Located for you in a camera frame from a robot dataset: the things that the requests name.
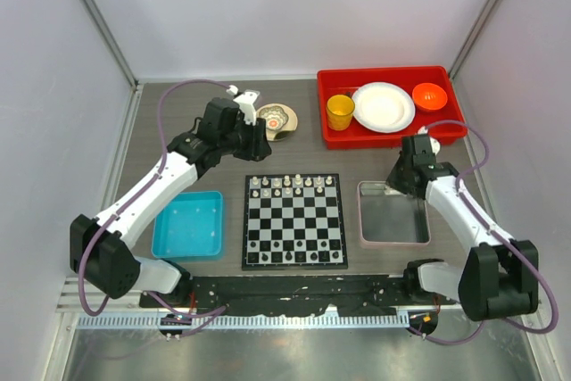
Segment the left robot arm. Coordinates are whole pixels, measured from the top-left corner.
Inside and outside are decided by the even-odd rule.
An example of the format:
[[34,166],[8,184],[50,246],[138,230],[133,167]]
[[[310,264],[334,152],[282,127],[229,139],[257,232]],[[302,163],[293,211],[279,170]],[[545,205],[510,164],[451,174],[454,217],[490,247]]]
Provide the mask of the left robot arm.
[[197,129],[174,137],[157,164],[118,202],[93,218],[74,219],[71,269],[111,299],[139,289],[158,293],[172,309],[183,307],[190,296],[188,273],[172,262],[138,258],[132,249],[166,205],[223,157],[260,162],[270,155],[265,121],[255,107],[258,98],[246,91],[234,99],[212,99]]

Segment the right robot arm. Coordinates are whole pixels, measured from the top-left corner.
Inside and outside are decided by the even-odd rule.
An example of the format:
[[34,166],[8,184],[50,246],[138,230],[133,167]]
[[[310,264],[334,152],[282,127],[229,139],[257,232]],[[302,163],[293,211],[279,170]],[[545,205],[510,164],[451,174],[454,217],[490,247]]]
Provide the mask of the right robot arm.
[[473,321],[537,310],[539,286],[533,272],[539,265],[538,250],[528,240],[514,239],[492,221],[456,169],[437,161],[429,135],[402,139],[387,184],[436,209],[467,254],[463,268],[440,259],[409,262],[402,284],[408,302],[421,305],[439,294],[459,303]]

